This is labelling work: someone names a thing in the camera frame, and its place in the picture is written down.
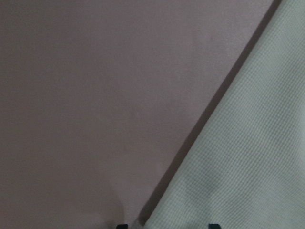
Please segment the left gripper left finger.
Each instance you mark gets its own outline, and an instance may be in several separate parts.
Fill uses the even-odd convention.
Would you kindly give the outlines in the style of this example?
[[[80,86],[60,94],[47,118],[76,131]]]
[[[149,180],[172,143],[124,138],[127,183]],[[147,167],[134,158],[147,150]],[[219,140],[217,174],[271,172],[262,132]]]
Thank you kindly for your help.
[[[128,229],[128,224],[119,224],[116,226],[116,229]]]

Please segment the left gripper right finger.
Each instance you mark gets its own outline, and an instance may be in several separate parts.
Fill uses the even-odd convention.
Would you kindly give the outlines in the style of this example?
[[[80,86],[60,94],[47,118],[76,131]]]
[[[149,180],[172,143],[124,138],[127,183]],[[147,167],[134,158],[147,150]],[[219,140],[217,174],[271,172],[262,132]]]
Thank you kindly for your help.
[[[209,224],[208,229],[220,229],[220,225],[219,224]]]

